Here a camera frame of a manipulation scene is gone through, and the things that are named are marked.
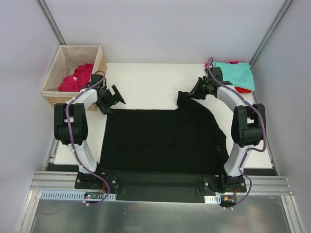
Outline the black daisy print t-shirt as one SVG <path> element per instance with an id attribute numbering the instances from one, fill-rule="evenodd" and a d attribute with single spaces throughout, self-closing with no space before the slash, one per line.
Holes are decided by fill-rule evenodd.
<path id="1" fill-rule="evenodd" d="M 213 113 L 179 92 L 174 110 L 114 109 L 107 116 L 100 167 L 164 173 L 220 173 L 229 156 Z"/>

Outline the wicker basket with liner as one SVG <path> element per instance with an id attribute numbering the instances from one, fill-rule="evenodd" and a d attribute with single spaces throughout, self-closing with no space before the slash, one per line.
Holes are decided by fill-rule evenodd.
<path id="1" fill-rule="evenodd" d="M 61 45 L 41 87 L 41 94 L 54 106 L 75 97 L 90 82 L 91 74 L 106 73 L 101 46 Z"/>

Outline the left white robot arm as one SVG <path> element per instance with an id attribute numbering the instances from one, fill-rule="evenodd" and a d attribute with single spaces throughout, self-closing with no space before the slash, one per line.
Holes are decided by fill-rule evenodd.
<path id="1" fill-rule="evenodd" d="M 114 93 L 107 87 L 105 73 L 100 70 L 91 75 L 90 81 L 75 97 L 54 106 L 54 137 L 71 151 L 78 164 L 77 189 L 108 188 L 87 143 L 86 110 L 96 104 L 101 113 L 107 115 L 113 113 L 112 106 L 119 102 L 125 104 L 115 85 L 112 91 Z"/>

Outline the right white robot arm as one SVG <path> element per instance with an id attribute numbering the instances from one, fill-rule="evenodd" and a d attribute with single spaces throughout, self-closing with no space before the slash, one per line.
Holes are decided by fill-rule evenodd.
<path id="1" fill-rule="evenodd" d="M 207 65 L 205 73 L 205 76 L 198 78 L 188 96 L 204 100 L 206 95 L 213 95 L 233 113 L 231 137 L 234 145 L 224 165 L 225 172 L 208 183 L 211 190 L 224 193 L 244 182 L 244 166 L 250 152 L 266 150 L 265 107 L 248 102 L 231 82 L 223 80 L 219 67 Z"/>

